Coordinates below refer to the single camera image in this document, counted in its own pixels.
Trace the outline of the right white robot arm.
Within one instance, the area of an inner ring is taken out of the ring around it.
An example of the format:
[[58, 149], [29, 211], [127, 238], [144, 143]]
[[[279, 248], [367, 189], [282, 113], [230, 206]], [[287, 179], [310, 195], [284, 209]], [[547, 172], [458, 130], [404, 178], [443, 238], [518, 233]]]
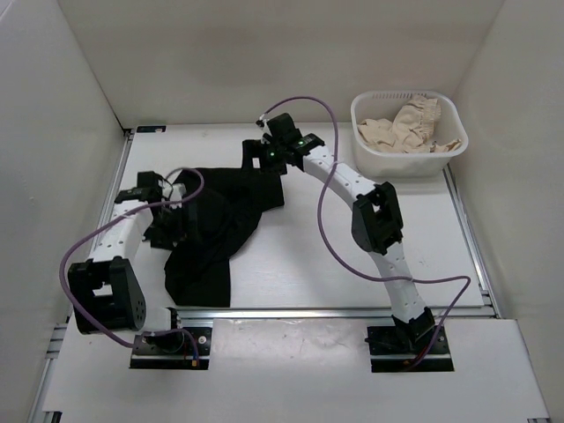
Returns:
[[287, 166], [296, 167], [345, 202], [352, 213], [352, 238], [373, 260], [390, 298], [395, 342], [406, 352], [418, 351], [435, 322], [404, 257], [404, 223], [393, 185], [377, 184], [338, 161], [322, 139], [303, 135], [287, 113], [272, 119], [261, 116], [256, 126], [263, 135], [244, 146], [243, 166], [253, 167], [257, 158], [262, 171], [285, 174]]

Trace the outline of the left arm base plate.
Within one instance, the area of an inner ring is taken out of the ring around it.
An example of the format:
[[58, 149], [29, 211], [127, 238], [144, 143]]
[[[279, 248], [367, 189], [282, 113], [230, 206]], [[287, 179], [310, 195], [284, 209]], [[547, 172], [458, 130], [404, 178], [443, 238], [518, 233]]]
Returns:
[[137, 335], [130, 356], [130, 369], [207, 370], [210, 365], [212, 327], [185, 327], [181, 333], [156, 338]]

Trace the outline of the black trousers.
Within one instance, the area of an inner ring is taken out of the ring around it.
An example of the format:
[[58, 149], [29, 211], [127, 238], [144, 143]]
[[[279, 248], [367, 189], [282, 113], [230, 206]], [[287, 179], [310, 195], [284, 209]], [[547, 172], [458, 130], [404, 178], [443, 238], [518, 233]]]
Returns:
[[183, 238], [167, 259], [165, 288], [182, 307], [228, 308], [231, 303], [230, 259], [257, 229], [262, 215], [285, 204], [281, 177], [236, 167], [183, 170], [174, 180], [190, 194], [189, 220]]

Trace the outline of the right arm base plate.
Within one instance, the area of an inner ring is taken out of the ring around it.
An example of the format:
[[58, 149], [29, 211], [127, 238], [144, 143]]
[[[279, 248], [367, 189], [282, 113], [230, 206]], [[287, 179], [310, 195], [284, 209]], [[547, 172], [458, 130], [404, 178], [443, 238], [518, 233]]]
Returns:
[[368, 326], [365, 342], [370, 354], [371, 372], [400, 373], [405, 371], [442, 373], [453, 372], [449, 341], [444, 328], [421, 362], [411, 368], [412, 362], [426, 350], [433, 337], [431, 330], [414, 345], [407, 338], [401, 338], [395, 326]]

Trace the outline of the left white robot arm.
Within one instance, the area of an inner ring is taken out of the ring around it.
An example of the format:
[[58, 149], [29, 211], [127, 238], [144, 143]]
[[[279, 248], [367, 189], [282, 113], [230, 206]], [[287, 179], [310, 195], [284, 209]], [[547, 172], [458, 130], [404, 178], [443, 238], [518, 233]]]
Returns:
[[144, 241], [171, 250], [197, 230], [194, 200], [204, 177], [196, 169], [186, 171], [195, 178], [193, 188], [154, 171], [139, 172], [136, 186], [118, 192], [110, 221], [63, 256], [61, 285], [80, 333], [103, 333], [124, 345], [117, 330], [145, 325], [147, 306], [132, 262]]

